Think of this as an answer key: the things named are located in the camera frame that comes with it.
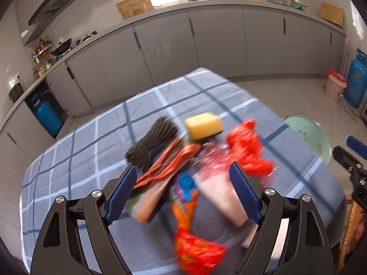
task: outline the gas cylinder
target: gas cylinder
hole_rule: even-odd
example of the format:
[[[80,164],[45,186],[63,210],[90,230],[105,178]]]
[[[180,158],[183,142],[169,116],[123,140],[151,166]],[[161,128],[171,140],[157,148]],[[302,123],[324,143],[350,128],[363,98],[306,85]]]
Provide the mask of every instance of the gas cylinder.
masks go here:
[[[344,98],[351,107],[358,108],[367,87],[367,55],[357,49],[357,57],[350,63]]]

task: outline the blue plaid tablecloth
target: blue plaid tablecloth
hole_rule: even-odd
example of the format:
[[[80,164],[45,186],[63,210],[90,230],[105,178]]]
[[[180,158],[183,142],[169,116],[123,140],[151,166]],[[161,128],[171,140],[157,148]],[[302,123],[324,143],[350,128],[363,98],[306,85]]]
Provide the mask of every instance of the blue plaid tablecloth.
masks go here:
[[[83,198],[120,176],[127,166],[124,154],[142,138],[160,116],[170,116],[183,134],[183,121],[204,112],[219,115],[225,140],[228,131],[254,118],[264,144],[262,157],[274,160],[276,169],[268,186],[281,195],[309,194],[327,226],[344,200],[333,173],[299,136],[257,98],[207,69],[197,69],[140,93],[100,114],[57,141],[27,169],[21,194],[23,260],[31,266],[34,246],[53,200]],[[80,236],[89,267],[100,271],[84,221]],[[134,275],[180,274],[173,237],[176,220],[165,204],[148,224],[139,224],[125,212],[110,226],[111,234]],[[200,195],[192,234],[228,247],[213,274],[232,274],[243,259],[241,242],[248,223],[233,226]]]

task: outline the blue gas cylinder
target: blue gas cylinder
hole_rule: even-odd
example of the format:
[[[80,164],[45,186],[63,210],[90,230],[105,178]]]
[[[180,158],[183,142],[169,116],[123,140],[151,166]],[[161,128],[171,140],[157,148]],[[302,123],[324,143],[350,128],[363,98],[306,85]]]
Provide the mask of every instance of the blue gas cylinder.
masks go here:
[[[47,101],[41,101],[37,96],[33,96],[31,101],[33,102],[33,113],[38,121],[40,121],[49,134],[56,137],[62,127],[60,117]]]
[[[350,106],[358,108],[367,88],[367,55],[357,49],[357,57],[350,63],[344,98]]]

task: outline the white bucket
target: white bucket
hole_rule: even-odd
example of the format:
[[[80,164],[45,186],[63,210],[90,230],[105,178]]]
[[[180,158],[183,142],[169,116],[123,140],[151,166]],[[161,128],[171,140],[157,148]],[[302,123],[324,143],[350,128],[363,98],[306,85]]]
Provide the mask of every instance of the white bucket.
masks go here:
[[[346,88],[346,80],[340,74],[338,74],[338,78],[343,81],[340,81],[334,75],[329,74],[327,76],[327,82],[325,86],[326,96],[335,103],[339,102],[339,98],[343,96],[343,90]]]

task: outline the metal screw head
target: metal screw head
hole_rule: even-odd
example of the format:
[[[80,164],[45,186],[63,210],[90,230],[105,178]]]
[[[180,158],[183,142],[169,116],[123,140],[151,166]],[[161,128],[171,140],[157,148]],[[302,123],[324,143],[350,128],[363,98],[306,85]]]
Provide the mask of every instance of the metal screw head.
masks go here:
[[[100,197],[102,195],[102,191],[100,191],[100,190],[95,190],[95,191],[93,191],[92,192],[92,196],[94,197],[94,198],[98,198],[98,197]]]
[[[311,197],[310,197],[309,195],[307,195],[307,194],[304,194],[304,195],[302,195],[302,199],[303,199],[306,203],[308,203],[308,202],[311,200]]]
[[[65,198],[64,198],[63,196],[58,196],[58,197],[55,199],[56,203],[58,203],[58,204],[61,204],[64,200],[65,200]]]
[[[273,188],[267,188],[267,189],[265,189],[265,193],[267,195],[274,195],[275,194],[275,190]]]

